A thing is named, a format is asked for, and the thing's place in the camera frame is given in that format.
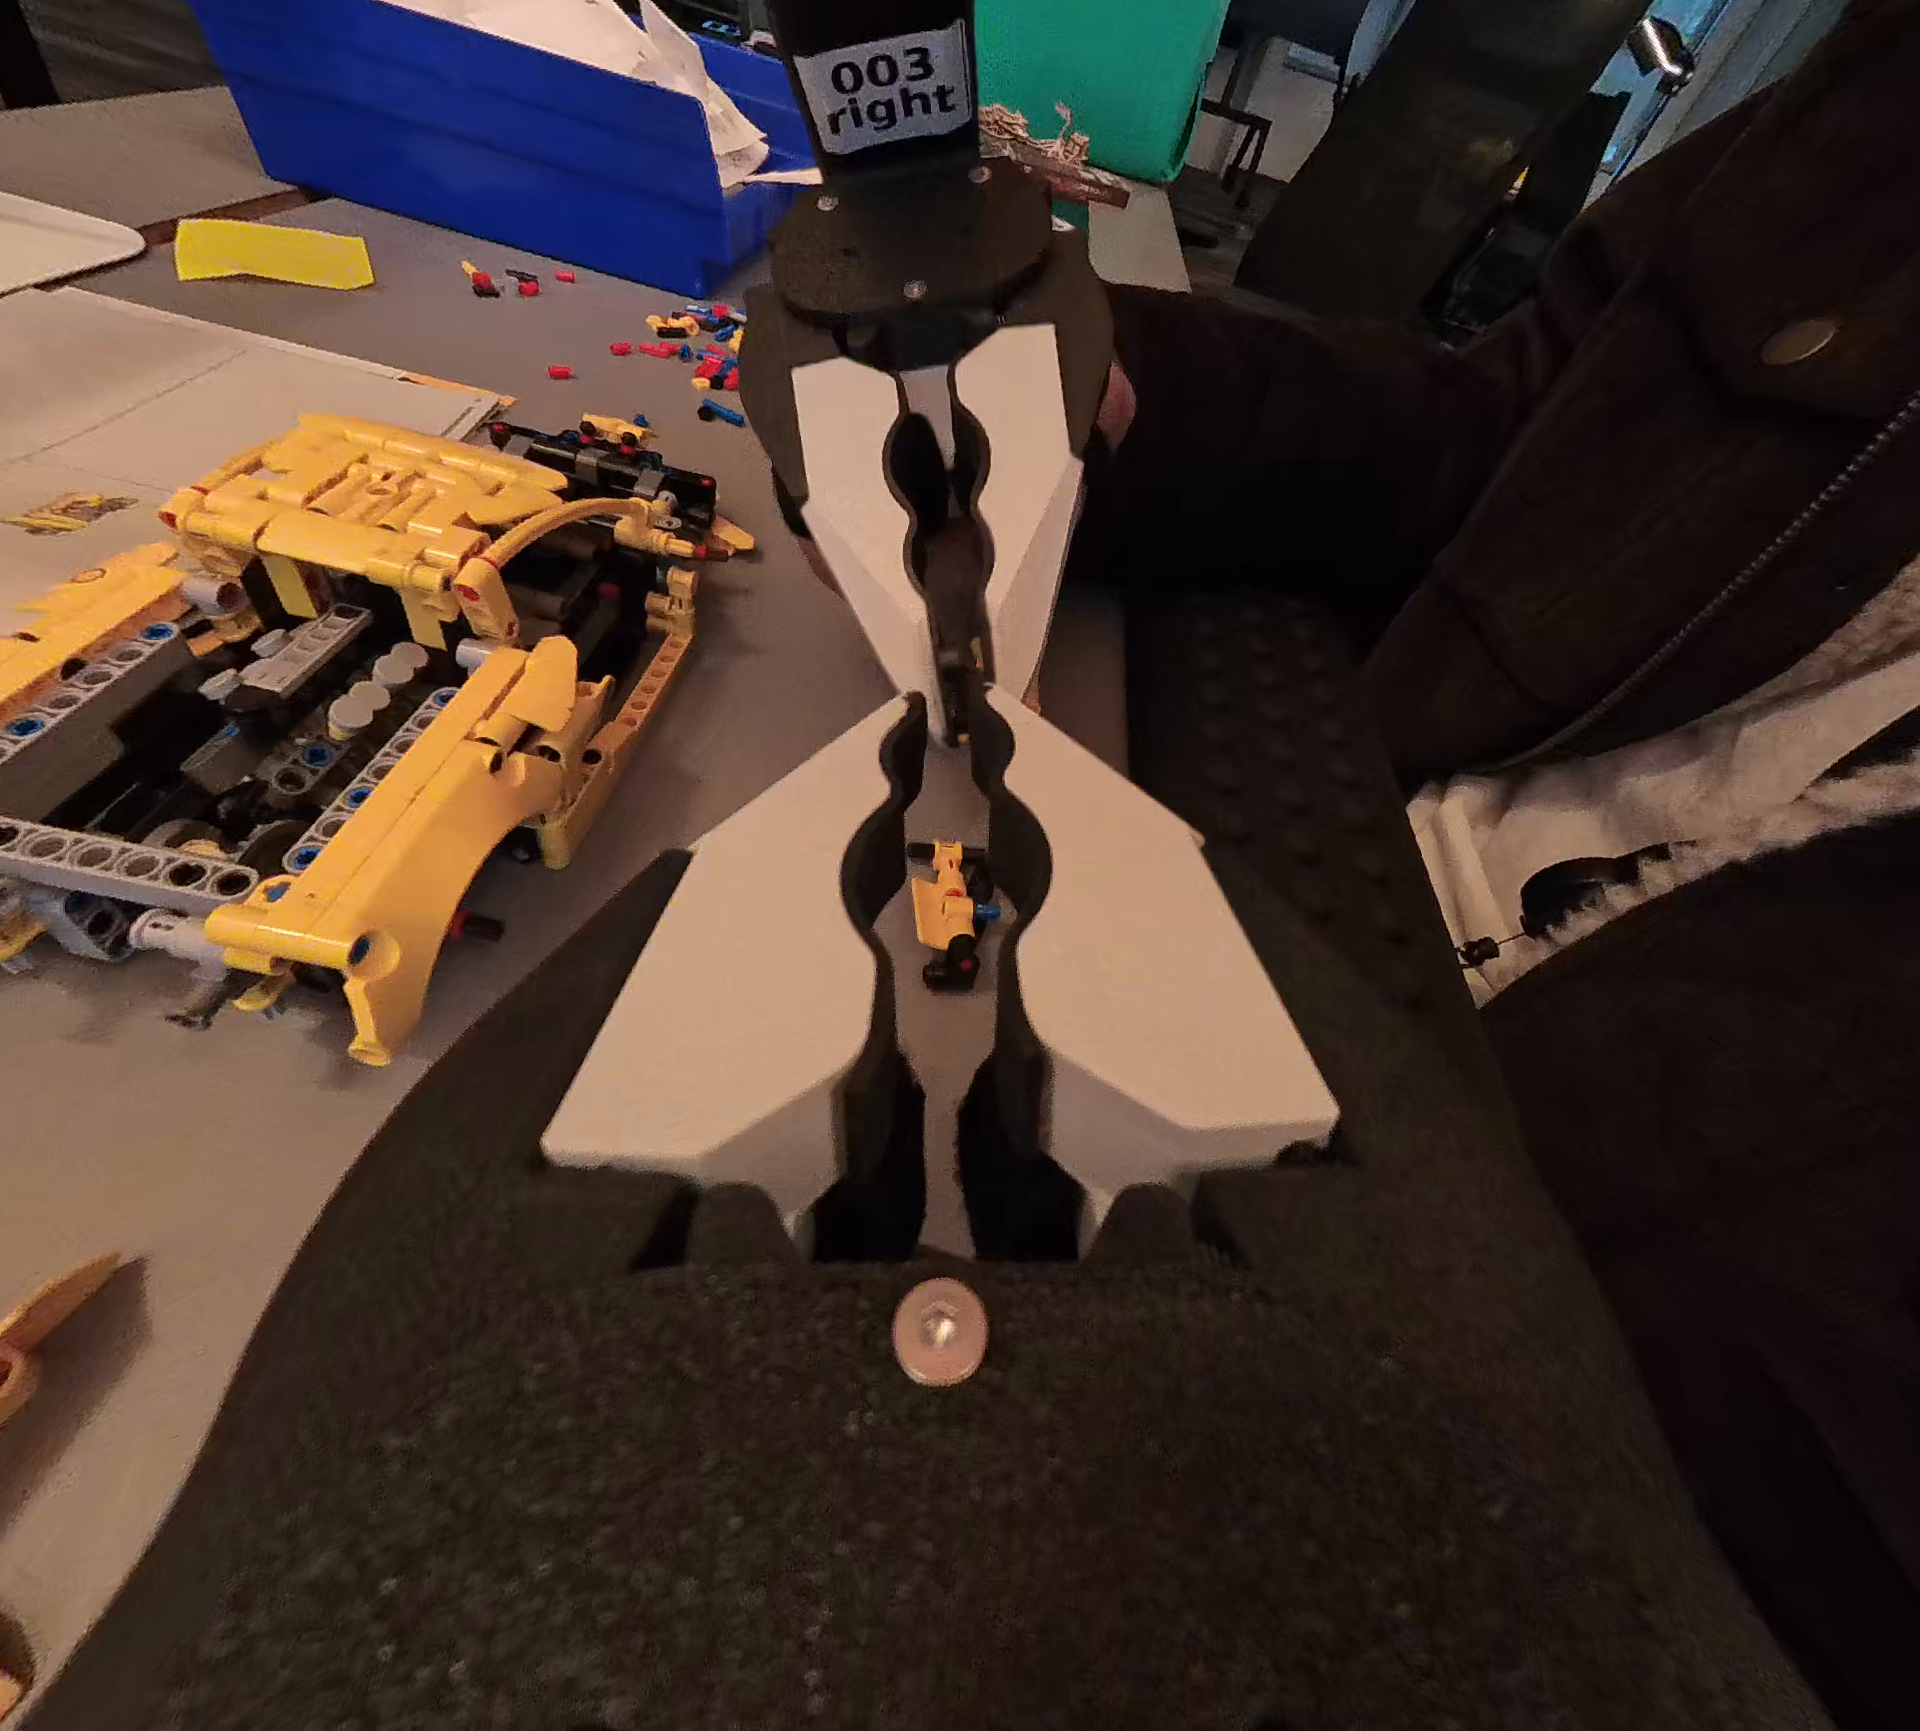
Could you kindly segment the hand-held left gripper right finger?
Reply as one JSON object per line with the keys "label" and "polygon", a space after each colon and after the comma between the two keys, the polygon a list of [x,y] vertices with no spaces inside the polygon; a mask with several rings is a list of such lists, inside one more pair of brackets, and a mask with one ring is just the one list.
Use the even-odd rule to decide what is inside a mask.
{"label": "hand-held left gripper right finger", "polygon": [[975,699],[970,745],[1015,911],[987,1133],[1021,1228],[1328,1143],[1339,1106],[1203,837],[1015,695]]}

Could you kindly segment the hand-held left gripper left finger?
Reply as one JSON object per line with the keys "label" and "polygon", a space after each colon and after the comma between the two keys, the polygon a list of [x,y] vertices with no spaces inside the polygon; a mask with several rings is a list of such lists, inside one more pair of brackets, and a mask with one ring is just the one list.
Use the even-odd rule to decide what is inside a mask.
{"label": "hand-held left gripper left finger", "polygon": [[899,1049],[876,917],[904,880],[921,695],[701,834],[539,1137],[559,1169],[750,1186],[801,1244],[885,1154]]}

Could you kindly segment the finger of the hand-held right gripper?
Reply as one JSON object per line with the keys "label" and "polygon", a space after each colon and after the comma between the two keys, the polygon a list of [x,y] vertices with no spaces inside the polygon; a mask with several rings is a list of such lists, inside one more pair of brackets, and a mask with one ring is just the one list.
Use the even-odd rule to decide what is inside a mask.
{"label": "finger of the hand-held right gripper", "polygon": [[887,679],[938,702],[940,676],[924,592],[909,565],[914,519],[887,449],[906,406],[899,381],[855,359],[791,371],[802,519]]}
{"label": "finger of the hand-held right gripper", "polygon": [[1002,326],[955,371],[955,425],[973,448],[971,500],[955,519],[955,726],[973,688],[1022,698],[1035,683],[1083,491],[1053,326]]}

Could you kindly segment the yellow brick car model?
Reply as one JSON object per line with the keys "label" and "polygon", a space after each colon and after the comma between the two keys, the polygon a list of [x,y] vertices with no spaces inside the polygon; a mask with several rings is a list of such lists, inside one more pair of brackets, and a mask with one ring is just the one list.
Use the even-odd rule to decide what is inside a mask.
{"label": "yellow brick car model", "polygon": [[6,524],[4,972],[189,972],[168,1021],[332,992],[384,1067],[497,852],[562,870],[685,662],[701,574],[755,556],[647,423],[464,443],[300,417],[157,537],[72,493]]}

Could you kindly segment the person's right forearm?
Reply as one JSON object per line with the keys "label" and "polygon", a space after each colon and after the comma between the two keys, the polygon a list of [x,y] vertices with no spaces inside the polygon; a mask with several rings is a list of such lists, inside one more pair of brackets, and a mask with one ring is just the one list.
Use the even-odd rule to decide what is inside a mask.
{"label": "person's right forearm", "polygon": [[1086,466],[1070,573],[1086,584],[1280,590],[1388,613],[1462,529],[1589,339],[1579,269],[1462,346],[1112,286],[1112,356],[1139,413]]}

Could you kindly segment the grey desk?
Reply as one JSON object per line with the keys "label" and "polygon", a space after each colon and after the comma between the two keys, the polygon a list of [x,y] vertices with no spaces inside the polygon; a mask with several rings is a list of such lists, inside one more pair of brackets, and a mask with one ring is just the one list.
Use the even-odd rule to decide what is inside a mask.
{"label": "grey desk", "polygon": [[39,947],[4,977],[4,1306],[89,1256],[134,1263],[49,1342],[32,1404],[4,1429],[4,1619],[46,1672],[132,1573],[274,1286],[396,1101],[659,850],[720,823],[887,692],[784,531],[752,436],[692,423],[683,378],[611,355],[661,309],[650,287],[585,267],[556,286],[539,253],[341,201],[260,189],[236,208],[360,232],[374,287],[181,284],[168,239],[75,279],[157,316],[81,325],[47,371],[4,339],[8,500],[27,500],[27,473],[39,499],[80,488],[81,472],[132,476],[137,493],[143,436],[107,431],[109,400],[198,369],[181,326],[229,326],[509,393],[539,429],[647,414],[673,461],[718,478],[760,556],[703,584],[692,658],[581,861],[489,870],[477,906],[505,938],[448,954],[394,1065],[350,1064],[344,1024],[310,995],[277,1016],[229,1008],[205,1033],[175,1027],[190,971],[162,954],[100,965]]}

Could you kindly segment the pile of small coloured pieces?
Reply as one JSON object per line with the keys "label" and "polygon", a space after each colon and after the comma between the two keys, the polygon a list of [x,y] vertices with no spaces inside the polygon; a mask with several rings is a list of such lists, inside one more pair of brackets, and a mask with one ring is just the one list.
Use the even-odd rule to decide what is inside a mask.
{"label": "pile of small coloured pieces", "polygon": [[460,258],[475,337],[489,352],[489,388],[519,399],[534,383],[574,400],[585,432],[647,437],[679,421],[745,429],[738,342],[742,312],[726,304],[640,298],[565,265]]}

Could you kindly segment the black perforated mat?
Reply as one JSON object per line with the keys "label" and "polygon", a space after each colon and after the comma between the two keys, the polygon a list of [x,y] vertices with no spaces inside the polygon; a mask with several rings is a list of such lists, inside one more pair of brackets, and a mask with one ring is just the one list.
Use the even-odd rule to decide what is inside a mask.
{"label": "black perforated mat", "polygon": [[1344,620],[1280,592],[1120,601],[1134,783],[1232,850],[1447,1064],[1487,1059]]}

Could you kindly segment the green board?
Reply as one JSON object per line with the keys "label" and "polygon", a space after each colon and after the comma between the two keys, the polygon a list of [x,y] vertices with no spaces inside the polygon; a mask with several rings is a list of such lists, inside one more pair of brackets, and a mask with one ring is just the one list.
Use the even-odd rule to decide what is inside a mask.
{"label": "green board", "polygon": [[1089,136],[1094,165],[1171,182],[1190,147],[1230,0],[973,0],[978,100],[1031,134]]}

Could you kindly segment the blue plastic bin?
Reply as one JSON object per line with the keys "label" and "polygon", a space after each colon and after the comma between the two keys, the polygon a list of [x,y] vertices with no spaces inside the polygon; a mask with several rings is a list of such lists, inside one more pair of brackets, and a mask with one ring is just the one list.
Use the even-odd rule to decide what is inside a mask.
{"label": "blue plastic bin", "polygon": [[385,0],[187,0],[260,168],[561,265],[706,296],[802,193],[725,185],[683,95]]}

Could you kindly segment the yellow sticky note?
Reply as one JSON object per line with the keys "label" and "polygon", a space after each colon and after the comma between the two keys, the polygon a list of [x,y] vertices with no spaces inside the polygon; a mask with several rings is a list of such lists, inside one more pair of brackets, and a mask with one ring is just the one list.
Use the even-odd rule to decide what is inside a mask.
{"label": "yellow sticky note", "polygon": [[343,293],[375,284],[370,248],[356,233],[189,217],[175,227],[172,255],[181,280],[249,276]]}

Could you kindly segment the fleece-lined jacket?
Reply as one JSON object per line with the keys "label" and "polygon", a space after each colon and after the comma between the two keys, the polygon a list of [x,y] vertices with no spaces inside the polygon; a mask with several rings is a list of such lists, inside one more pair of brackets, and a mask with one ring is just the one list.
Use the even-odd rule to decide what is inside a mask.
{"label": "fleece-lined jacket", "polygon": [[1482,1018],[1692,1497],[1840,1726],[1915,1726],[1915,0],[1654,156],[1372,658]]}

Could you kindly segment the open instruction booklet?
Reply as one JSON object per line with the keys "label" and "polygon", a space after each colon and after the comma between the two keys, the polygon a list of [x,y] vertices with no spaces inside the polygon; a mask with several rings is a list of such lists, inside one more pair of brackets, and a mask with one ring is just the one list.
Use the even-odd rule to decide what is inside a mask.
{"label": "open instruction booklet", "polygon": [[461,440],[498,402],[77,287],[17,291],[2,301],[4,616],[166,539],[155,515],[179,488],[300,414]]}

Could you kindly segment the wooden document stand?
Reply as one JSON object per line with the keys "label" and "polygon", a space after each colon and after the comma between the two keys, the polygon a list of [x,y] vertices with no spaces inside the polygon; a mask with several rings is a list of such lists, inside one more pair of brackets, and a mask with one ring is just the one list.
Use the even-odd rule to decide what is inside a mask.
{"label": "wooden document stand", "polygon": [[145,250],[140,229],[2,193],[2,296],[109,269]]}

